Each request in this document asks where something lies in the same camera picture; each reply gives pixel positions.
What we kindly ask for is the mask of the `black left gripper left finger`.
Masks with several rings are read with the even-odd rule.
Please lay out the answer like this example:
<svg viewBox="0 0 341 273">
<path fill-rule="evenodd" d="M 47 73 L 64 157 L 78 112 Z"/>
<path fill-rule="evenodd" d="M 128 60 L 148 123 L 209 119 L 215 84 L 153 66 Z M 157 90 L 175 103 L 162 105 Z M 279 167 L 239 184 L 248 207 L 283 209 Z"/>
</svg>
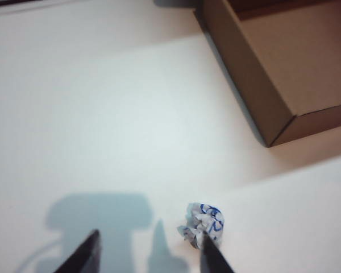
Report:
<svg viewBox="0 0 341 273">
<path fill-rule="evenodd" d="M 99 272 L 100 260 L 101 234 L 98 229 L 95 229 L 55 272 Z"/>
</svg>

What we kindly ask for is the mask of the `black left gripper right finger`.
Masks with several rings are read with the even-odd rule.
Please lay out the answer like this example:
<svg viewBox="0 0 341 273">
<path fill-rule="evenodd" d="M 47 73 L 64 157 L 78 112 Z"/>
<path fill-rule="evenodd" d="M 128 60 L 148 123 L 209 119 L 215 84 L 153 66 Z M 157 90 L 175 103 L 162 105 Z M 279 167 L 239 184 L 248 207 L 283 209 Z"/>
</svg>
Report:
<svg viewBox="0 0 341 273">
<path fill-rule="evenodd" d="M 200 272 L 234 273 L 235 271 L 226 261 L 207 232 L 204 231 L 202 235 L 203 241 L 200 256 Z"/>
</svg>

